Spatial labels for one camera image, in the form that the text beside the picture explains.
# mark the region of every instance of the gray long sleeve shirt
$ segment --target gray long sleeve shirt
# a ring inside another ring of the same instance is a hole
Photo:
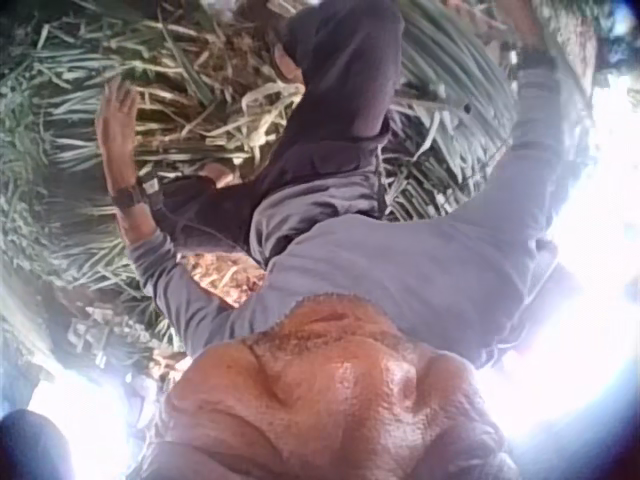
[[[344,214],[299,236],[270,263],[262,289],[236,309],[203,290],[157,232],[129,252],[145,291],[192,356],[272,327],[305,297],[342,293],[370,301],[407,336],[482,364],[526,300],[563,159],[555,74],[525,70],[519,80],[512,147],[485,189],[450,215],[385,223],[338,206]],[[261,215],[273,218],[277,232],[286,208],[313,209],[326,181],[275,194]]]

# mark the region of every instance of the leaf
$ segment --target leaf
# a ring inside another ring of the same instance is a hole
[[[214,98],[207,86],[204,84],[198,73],[195,71],[184,52],[180,49],[180,47],[175,43],[169,30],[166,25],[162,21],[162,13],[160,9],[158,9],[158,19],[160,21],[160,25],[162,26],[162,33],[164,33],[165,38],[167,39],[167,43],[171,47],[171,51],[176,57],[176,60],[180,64],[182,68],[184,78],[187,81],[187,85],[189,90],[194,93],[199,99],[200,102],[204,106],[208,106],[213,103]]]

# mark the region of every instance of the watch strap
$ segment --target watch strap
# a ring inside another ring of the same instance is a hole
[[[111,195],[111,203],[120,211],[128,210],[140,203],[147,203],[147,194],[140,179],[130,187],[123,187]]]

